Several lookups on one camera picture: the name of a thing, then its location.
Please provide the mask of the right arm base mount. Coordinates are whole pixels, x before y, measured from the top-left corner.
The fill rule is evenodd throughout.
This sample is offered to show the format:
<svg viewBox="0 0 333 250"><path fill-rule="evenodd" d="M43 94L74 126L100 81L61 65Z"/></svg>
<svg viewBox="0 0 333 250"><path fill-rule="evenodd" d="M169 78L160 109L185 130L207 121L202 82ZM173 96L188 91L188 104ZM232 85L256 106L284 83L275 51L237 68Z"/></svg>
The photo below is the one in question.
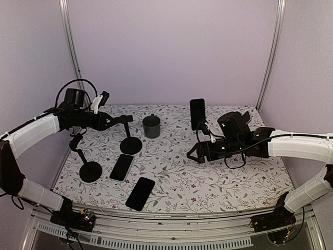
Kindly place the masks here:
<svg viewBox="0 0 333 250"><path fill-rule="evenodd" d="M249 226L255 232L277 229L296 222L294 212L289 212L285 207L285 199L288 192L284 193L278 200L272 212L251 217Z"/></svg>

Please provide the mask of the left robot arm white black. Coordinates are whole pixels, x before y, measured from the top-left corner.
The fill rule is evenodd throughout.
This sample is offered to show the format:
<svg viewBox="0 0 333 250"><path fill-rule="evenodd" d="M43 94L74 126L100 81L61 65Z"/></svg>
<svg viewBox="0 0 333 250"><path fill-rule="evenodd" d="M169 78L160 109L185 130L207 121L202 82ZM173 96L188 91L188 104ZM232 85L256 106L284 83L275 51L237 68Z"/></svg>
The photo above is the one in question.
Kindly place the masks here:
<svg viewBox="0 0 333 250"><path fill-rule="evenodd" d="M104 131L117 124L133 121L131 115L112 117L99 111L109 93L96 95L87 107L83 106L84 90L69 88L62 103L44 111L17 128L1 136L1 189L6 195L18 197L50 209L66 226L77 222L72 201L42 185L28 180L20 171L17 159L47 137L72 127Z"/></svg>

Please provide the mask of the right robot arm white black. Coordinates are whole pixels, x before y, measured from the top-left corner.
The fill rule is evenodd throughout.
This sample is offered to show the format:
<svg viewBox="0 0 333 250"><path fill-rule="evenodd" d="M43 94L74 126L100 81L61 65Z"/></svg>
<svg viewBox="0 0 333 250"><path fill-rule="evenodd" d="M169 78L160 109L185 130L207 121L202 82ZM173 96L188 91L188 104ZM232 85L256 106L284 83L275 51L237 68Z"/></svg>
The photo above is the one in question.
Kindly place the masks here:
<svg viewBox="0 0 333 250"><path fill-rule="evenodd" d="M187 158L205 163L227 159L233 155L245 157L292 157L325 163L323 169L305 184L281 195L269 216L273 227L280 227L303 206L332 192L332 134L304 134L260 127L251 131L248 127L248 112L229 112L222 115L218 124L222 136L214 135L209 129L204 112L190 114L193 131L202 131L210 136L208 141L198 141L187 153Z"/></svg>

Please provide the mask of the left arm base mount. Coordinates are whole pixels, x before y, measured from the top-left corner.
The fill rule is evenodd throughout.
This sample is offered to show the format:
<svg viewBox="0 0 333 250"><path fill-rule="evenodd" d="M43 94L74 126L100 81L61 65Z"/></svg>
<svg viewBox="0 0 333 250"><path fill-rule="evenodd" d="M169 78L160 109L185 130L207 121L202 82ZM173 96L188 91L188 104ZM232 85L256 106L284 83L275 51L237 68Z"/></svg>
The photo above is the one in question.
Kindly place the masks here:
<svg viewBox="0 0 333 250"><path fill-rule="evenodd" d="M84 209L74 211L73 203L68 198L63 198L59 211L53 211L50 222L70 229L77 229L85 232L92 232L96 217L93 211Z"/></svg>

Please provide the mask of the phone with blue case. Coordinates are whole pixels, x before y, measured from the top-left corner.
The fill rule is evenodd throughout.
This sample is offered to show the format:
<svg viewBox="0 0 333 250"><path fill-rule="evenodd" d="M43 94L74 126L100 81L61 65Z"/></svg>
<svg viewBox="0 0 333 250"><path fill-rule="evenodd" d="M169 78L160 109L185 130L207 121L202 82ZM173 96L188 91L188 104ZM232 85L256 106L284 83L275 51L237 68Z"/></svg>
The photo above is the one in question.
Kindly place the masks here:
<svg viewBox="0 0 333 250"><path fill-rule="evenodd" d="M191 129L195 131L199 124L206 122L205 100L203 98L191 99L189 105Z"/></svg>

